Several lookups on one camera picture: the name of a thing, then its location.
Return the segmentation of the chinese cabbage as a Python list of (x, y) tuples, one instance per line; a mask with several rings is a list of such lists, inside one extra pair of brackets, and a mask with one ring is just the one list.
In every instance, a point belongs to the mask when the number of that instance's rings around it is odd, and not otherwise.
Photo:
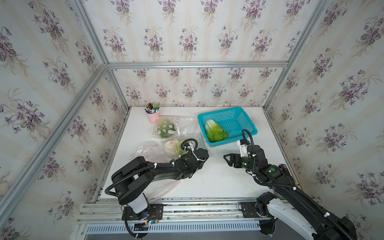
[(185, 153), (185, 151), (181, 147), (183, 141), (184, 140), (181, 139), (168, 140), (164, 145), (164, 149), (170, 155), (181, 156)]
[(228, 138), (229, 133), (213, 120), (207, 120), (205, 123), (206, 136), (210, 143), (216, 143)]
[(168, 118), (161, 118), (155, 131), (156, 135), (161, 139), (171, 138), (177, 133), (175, 124)]

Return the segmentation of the teal plastic basket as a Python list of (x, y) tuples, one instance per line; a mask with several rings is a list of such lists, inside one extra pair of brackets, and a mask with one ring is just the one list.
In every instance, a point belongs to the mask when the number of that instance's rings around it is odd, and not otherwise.
[[(210, 141), (205, 125), (208, 120), (214, 121), (228, 136), (221, 141)], [(258, 133), (255, 124), (241, 107), (227, 108), (198, 115), (199, 126), (202, 134), (210, 147), (217, 147), (236, 142), (243, 138), (242, 130), (246, 129), (252, 136)]]

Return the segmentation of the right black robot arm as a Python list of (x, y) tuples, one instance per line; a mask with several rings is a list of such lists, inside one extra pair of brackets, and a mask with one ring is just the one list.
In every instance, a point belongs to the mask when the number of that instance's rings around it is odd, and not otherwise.
[(339, 218), (307, 195), (294, 182), (286, 165), (271, 165), (264, 150), (255, 145), (251, 133), (243, 129), (238, 154), (227, 154), (229, 166), (244, 169), (256, 184), (270, 191), (257, 197), (255, 208), (262, 217), (283, 221), (306, 240), (355, 240), (355, 225)]

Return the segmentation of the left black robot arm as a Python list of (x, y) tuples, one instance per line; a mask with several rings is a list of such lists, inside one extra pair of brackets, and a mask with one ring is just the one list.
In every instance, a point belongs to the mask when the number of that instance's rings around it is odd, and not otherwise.
[(105, 188), (104, 193), (116, 197), (120, 205), (136, 215), (147, 212), (150, 205), (144, 190), (152, 182), (190, 179), (210, 157), (209, 151), (200, 148), (196, 139), (187, 139), (180, 147), (184, 153), (168, 163), (136, 157), (111, 176), (112, 184)]

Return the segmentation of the grey block with black device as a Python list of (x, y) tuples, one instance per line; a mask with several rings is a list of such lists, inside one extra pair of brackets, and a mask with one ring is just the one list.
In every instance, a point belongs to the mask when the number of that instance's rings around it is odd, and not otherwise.
[(285, 175), (290, 176), (290, 172), (288, 167), (285, 164), (279, 165), (279, 168), (284, 172)]

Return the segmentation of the pink pen cup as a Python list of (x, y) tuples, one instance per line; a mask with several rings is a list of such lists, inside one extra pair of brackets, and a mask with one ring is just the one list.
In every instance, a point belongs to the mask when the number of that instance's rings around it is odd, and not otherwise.
[(157, 111), (155, 113), (147, 113), (148, 120), (152, 125), (158, 122), (158, 120), (160, 119), (160, 116), (161, 116), (160, 111)]

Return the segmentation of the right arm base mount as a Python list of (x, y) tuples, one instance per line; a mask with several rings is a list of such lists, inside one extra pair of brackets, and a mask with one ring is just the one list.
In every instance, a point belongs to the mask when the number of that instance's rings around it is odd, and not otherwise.
[(268, 204), (276, 199), (277, 196), (271, 192), (266, 192), (256, 198), (253, 202), (240, 202), (239, 210), (244, 218), (272, 218), (268, 210)]

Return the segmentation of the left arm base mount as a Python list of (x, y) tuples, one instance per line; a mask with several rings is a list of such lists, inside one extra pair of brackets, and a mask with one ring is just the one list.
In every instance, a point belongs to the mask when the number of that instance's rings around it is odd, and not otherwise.
[(163, 204), (149, 204), (145, 210), (136, 214), (131, 207), (124, 206), (122, 221), (145, 221), (152, 224), (163, 218), (163, 210)]

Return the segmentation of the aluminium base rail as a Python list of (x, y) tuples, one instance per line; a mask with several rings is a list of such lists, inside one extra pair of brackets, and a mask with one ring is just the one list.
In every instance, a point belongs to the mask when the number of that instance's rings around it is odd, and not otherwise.
[[(161, 222), (229, 221), (241, 220), (240, 203), (255, 202), (256, 198), (194, 198), (159, 199), (153, 204), (163, 205)], [(77, 224), (121, 223), (123, 211), (115, 200), (97, 201), (80, 207)]]

